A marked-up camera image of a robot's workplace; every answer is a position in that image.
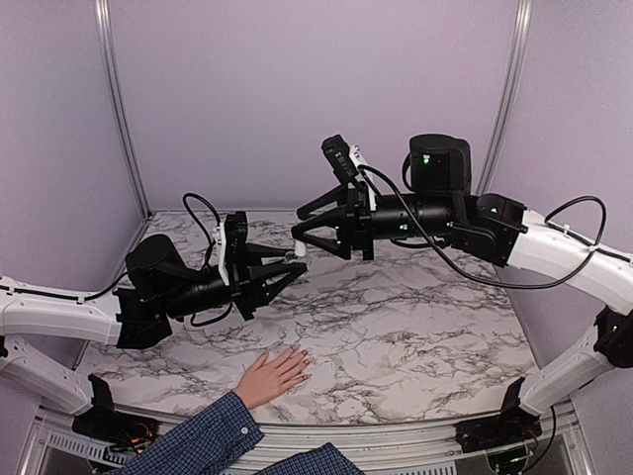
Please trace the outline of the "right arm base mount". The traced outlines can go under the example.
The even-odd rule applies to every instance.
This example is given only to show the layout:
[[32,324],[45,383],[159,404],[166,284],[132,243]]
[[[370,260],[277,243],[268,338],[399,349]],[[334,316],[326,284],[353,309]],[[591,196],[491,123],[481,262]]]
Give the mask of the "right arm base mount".
[[524,381],[525,378],[520,377],[508,386],[498,414],[455,425],[455,440],[464,453],[522,442],[543,433],[540,417],[519,407],[519,392]]

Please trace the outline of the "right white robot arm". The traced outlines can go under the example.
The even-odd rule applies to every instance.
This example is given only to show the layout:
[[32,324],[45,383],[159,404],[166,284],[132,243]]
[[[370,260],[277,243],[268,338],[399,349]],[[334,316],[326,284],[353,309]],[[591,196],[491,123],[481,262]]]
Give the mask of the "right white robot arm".
[[313,245],[343,259],[374,256],[379,239],[444,255],[462,250],[497,267],[544,276],[544,287],[569,285],[600,301],[593,326],[562,355],[506,391],[490,434],[510,443],[550,407],[597,376],[632,364],[632,258],[558,225],[500,194],[471,191],[471,150],[440,134],[411,138],[403,165],[405,189],[381,193],[377,170],[341,136],[322,152],[337,186],[303,206],[292,229],[297,249]]

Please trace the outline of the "person's bare hand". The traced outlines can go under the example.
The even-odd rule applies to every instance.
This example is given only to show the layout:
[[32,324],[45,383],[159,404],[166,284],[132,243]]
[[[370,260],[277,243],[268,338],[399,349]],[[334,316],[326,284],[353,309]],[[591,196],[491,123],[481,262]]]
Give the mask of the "person's bare hand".
[[233,393],[248,410],[264,406],[310,378],[308,352],[291,346],[274,359],[265,352],[244,371]]

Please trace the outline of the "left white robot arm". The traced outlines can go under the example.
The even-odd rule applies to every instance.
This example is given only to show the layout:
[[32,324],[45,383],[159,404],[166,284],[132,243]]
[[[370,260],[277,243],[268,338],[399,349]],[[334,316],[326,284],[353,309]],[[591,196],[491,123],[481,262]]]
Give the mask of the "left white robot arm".
[[1,375],[85,416],[105,440],[118,439],[125,419],[113,409],[107,383],[78,374],[27,343],[27,334],[90,340],[123,349],[147,349],[172,334],[171,324],[212,308],[238,309],[251,320],[304,274],[306,248],[275,248],[242,238],[222,239],[219,261],[188,267],[165,235],[142,241],[127,257],[130,288],[97,293],[32,287],[1,279]]

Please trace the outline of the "blue checkered sleeve forearm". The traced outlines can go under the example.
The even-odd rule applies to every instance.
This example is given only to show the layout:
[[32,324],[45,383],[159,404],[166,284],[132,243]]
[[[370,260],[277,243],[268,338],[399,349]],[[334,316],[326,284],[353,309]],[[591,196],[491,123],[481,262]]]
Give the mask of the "blue checkered sleeve forearm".
[[173,428],[115,474],[219,474],[263,438],[241,399],[229,392]]

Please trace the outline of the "clear nail polish bottle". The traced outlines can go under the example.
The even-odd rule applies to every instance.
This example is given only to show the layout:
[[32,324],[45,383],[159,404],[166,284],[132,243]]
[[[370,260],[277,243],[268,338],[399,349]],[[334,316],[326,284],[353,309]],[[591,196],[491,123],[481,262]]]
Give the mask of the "clear nail polish bottle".
[[307,245],[304,242],[295,239],[293,247],[285,252],[284,260],[286,262],[308,263],[310,258],[308,256]]

